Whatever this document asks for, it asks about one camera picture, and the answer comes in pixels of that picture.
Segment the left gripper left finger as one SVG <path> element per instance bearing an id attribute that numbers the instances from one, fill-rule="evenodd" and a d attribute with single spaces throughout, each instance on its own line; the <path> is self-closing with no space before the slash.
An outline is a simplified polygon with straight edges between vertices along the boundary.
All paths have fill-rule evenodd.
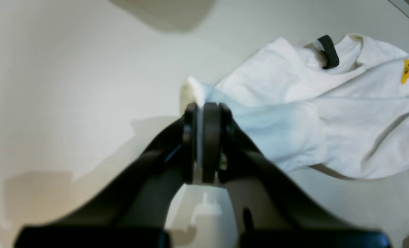
<path id="1" fill-rule="evenodd" d="M 172 199 L 193 179 L 198 106 L 187 108 L 93 199 L 49 224 L 25 226 L 16 248 L 171 248 Z"/>

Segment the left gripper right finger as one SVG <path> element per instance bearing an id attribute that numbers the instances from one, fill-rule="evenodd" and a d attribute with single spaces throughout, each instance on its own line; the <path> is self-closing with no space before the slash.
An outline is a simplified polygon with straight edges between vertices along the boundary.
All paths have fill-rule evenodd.
<path id="1" fill-rule="evenodd" d="M 385 233 L 353 227 L 310 199 L 288 176 L 267 160 L 239 128 L 229 107 L 220 103 L 220 155 L 227 168 L 217 170 L 222 183 L 254 176 L 283 217 L 287 228 L 258 229 L 248 208 L 243 209 L 242 248 L 390 248 Z"/>

